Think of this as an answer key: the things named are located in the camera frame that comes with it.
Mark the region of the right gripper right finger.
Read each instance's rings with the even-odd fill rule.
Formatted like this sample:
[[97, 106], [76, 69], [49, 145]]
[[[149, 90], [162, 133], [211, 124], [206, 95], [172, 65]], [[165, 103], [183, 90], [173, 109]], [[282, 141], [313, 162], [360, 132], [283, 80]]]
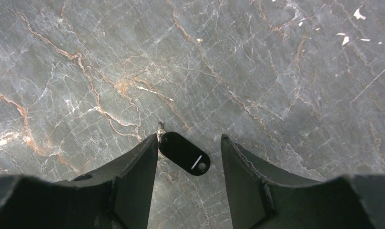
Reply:
[[316, 181], [283, 170], [221, 138], [235, 229], [385, 229], [385, 175]]

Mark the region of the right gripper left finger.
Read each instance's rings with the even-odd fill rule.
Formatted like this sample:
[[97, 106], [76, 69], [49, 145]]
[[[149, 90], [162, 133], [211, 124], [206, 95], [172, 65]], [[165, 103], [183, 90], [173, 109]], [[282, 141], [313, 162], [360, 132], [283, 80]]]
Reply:
[[153, 134], [73, 180], [0, 175], [0, 229], [145, 229], [157, 160]]

